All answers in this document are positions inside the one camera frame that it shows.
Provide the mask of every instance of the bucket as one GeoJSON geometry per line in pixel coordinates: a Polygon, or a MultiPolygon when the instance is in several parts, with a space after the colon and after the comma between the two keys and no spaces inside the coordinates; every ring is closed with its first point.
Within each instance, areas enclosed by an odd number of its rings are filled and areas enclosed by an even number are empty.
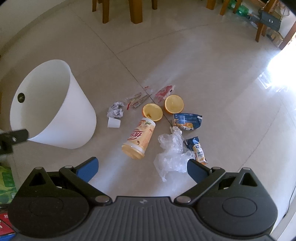
{"type": "Polygon", "coordinates": [[[75,149],[94,134],[96,114],[69,65],[55,59],[24,78],[12,100],[10,125],[27,129],[30,141],[75,149]]]}

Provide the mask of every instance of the bottle label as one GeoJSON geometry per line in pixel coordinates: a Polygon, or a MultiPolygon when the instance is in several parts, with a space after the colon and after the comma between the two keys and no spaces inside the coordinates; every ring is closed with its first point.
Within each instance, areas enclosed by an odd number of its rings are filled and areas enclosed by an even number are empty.
{"type": "Polygon", "coordinates": [[[154,128],[154,122],[142,119],[136,129],[131,133],[127,140],[127,144],[130,143],[132,147],[145,153],[154,128]]]}

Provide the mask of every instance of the blue snack package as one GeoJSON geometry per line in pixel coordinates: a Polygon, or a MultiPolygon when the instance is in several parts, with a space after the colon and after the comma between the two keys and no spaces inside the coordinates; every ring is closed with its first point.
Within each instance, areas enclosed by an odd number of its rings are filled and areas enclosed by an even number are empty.
{"type": "Polygon", "coordinates": [[[179,127],[181,130],[195,130],[202,123],[202,115],[190,113],[178,113],[173,116],[173,126],[179,127]]]}
{"type": "Polygon", "coordinates": [[[203,165],[207,164],[207,160],[205,159],[205,155],[200,146],[200,140],[198,137],[188,138],[184,140],[184,143],[189,150],[194,151],[196,161],[203,165]]]}

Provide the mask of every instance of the triangular cutout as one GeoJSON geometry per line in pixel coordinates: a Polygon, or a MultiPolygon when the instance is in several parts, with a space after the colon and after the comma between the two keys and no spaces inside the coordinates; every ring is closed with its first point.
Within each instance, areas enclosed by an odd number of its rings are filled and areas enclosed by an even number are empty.
{"type": "Polygon", "coordinates": [[[257,183],[249,173],[244,174],[240,184],[245,186],[257,187],[257,183]]]}
{"type": "Polygon", "coordinates": [[[220,183],[219,183],[219,187],[218,189],[227,189],[231,186],[231,184],[233,183],[233,181],[235,180],[235,177],[229,177],[229,178],[225,178],[223,179],[220,183]]]}
{"type": "Polygon", "coordinates": [[[38,186],[45,184],[45,180],[41,173],[36,173],[33,177],[32,181],[30,182],[29,186],[38,186]]]}

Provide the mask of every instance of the small white paper cup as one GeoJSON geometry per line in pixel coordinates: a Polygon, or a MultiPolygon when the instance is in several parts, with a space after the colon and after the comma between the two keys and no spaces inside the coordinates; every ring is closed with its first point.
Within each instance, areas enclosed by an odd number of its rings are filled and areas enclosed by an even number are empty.
{"type": "Polygon", "coordinates": [[[109,117],[108,127],[109,128],[119,128],[121,120],[109,117]]]}

